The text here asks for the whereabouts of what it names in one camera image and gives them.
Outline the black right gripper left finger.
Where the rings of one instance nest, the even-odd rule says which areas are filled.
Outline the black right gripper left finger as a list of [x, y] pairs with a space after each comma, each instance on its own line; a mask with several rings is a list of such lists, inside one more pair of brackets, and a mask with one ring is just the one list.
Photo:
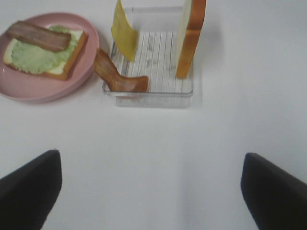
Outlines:
[[40, 230], [62, 187], [60, 152], [49, 150], [0, 180], [0, 228]]

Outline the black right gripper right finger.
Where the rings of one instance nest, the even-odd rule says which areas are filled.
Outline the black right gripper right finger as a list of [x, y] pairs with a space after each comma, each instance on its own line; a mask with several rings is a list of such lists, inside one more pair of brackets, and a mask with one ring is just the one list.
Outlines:
[[244, 158], [241, 193], [258, 229], [305, 230], [307, 185], [256, 153]]

